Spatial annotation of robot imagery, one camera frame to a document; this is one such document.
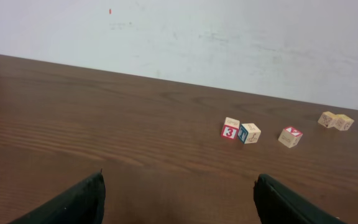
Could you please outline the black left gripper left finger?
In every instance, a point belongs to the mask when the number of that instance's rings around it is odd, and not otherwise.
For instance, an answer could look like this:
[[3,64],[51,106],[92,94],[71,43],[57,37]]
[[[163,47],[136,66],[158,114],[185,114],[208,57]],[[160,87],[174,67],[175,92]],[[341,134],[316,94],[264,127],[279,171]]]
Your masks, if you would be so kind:
[[106,188],[96,172],[11,224],[102,224]]

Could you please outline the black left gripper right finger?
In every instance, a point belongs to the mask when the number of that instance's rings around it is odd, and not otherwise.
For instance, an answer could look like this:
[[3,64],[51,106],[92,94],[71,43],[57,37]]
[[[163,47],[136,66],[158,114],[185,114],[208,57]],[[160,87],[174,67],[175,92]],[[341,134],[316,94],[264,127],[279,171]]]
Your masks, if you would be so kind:
[[344,224],[268,174],[255,181],[254,203],[262,223]]

